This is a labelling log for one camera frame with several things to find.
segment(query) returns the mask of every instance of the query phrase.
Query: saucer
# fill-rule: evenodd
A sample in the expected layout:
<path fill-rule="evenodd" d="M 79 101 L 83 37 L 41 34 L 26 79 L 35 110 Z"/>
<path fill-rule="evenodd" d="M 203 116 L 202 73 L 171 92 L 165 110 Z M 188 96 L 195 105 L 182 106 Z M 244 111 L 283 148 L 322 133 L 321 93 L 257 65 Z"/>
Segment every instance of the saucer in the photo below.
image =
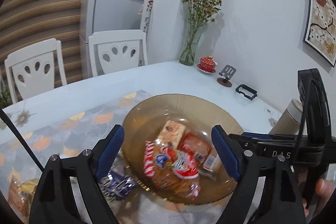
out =
<path fill-rule="evenodd" d="M 207 74 L 210 74 L 210 75 L 216 72 L 215 69 L 213 69 L 212 72 L 202 70 L 202 69 L 200 68 L 200 64 L 197 65 L 197 68 L 198 68 L 201 72 L 204 72 L 204 73 L 207 73 Z"/>

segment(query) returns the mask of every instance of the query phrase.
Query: potted plant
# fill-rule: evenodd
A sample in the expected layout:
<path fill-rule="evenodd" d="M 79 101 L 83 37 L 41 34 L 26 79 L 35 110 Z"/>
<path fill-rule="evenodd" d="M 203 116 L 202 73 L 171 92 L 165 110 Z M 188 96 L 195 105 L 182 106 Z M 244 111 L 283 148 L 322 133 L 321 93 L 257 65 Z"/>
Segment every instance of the potted plant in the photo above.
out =
<path fill-rule="evenodd" d="M 192 66 L 195 60 L 196 48 L 204 27 L 208 22 L 214 22 L 214 14 L 221 9 L 222 0 L 183 0 L 188 5 L 187 37 L 181 47 L 179 61 Z"/>
<path fill-rule="evenodd" d="M 0 79 L 0 109 L 8 107 L 12 104 L 11 94 L 9 89 L 5 86 L 3 79 Z"/>

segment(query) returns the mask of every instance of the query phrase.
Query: chair backrest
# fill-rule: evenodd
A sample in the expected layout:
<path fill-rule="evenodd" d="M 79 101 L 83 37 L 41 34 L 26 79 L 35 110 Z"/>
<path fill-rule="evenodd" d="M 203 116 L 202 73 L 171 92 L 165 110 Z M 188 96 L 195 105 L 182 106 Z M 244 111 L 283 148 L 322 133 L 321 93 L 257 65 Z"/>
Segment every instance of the chair backrest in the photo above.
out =
<path fill-rule="evenodd" d="M 54 89 L 55 63 L 53 51 L 56 51 L 57 54 L 62 85 L 66 85 L 62 46 L 61 42 L 55 38 L 24 47 L 7 56 L 5 68 L 13 103 L 17 102 L 17 97 L 10 68 L 12 68 L 14 82 L 22 99 Z"/>
<path fill-rule="evenodd" d="M 89 37 L 90 63 L 93 76 L 98 76 L 98 60 L 105 74 L 147 65 L 146 34 L 141 30 L 95 32 Z"/>

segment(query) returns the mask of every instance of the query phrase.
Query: blue gripper pad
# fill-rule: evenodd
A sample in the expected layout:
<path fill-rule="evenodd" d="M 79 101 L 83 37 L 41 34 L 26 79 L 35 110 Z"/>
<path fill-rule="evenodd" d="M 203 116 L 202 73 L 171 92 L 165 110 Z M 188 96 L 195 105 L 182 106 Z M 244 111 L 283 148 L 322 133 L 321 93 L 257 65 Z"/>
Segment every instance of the blue gripper pad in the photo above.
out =
<path fill-rule="evenodd" d="M 214 126 L 211 130 L 211 140 L 227 174 L 238 182 L 242 176 L 239 172 L 239 161 L 217 126 Z"/>
<path fill-rule="evenodd" d="M 97 181 L 100 181 L 103 177 L 106 177 L 110 171 L 110 168 L 124 142 L 125 131 L 122 126 L 118 127 L 117 131 L 114 133 L 113 137 L 110 139 L 104 151 L 101 153 L 97 161 L 97 170 L 94 176 Z"/>

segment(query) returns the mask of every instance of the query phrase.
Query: wrapped snack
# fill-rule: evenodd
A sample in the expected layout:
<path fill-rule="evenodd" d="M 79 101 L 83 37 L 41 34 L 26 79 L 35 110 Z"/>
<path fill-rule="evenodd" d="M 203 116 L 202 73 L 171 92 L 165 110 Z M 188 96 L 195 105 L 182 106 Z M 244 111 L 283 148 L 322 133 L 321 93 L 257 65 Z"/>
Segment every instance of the wrapped snack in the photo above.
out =
<path fill-rule="evenodd" d="M 211 151 L 211 145 L 208 145 L 206 141 L 192 133 L 188 133 L 184 137 L 178 148 L 192 155 L 198 165 L 201 165 L 206 160 Z"/>
<path fill-rule="evenodd" d="M 19 190 L 23 191 L 31 196 L 31 199 L 34 197 L 37 184 L 39 183 L 39 179 L 30 179 L 24 182 L 19 186 Z"/>
<path fill-rule="evenodd" d="M 108 175 L 101 179 L 99 186 L 110 208 L 117 213 L 121 201 L 136 186 L 136 183 L 131 176 L 126 175 L 125 163 L 117 155 Z"/>
<path fill-rule="evenodd" d="M 157 187 L 173 190 L 180 197 L 195 199 L 199 194 L 195 159 L 184 151 L 146 142 L 143 170 Z"/>
<path fill-rule="evenodd" d="M 17 211 L 24 223 L 28 222 L 29 217 L 29 195 L 20 190 L 20 185 L 17 179 L 12 176 L 11 183 L 8 190 L 8 204 Z"/>
<path fill-rule="evenodd" d="M 167 121 L 155 142 L 177 149 L 183 137 L 185 126 L 179 122 Z"/>
<path fill-rule="evenodd" d="M 203 168 L 211 173 L 216 173 L 218 169 L 220 168 L 222 162 L 219 158 L 217 151 L 213 148 L 203 163 Z"/>

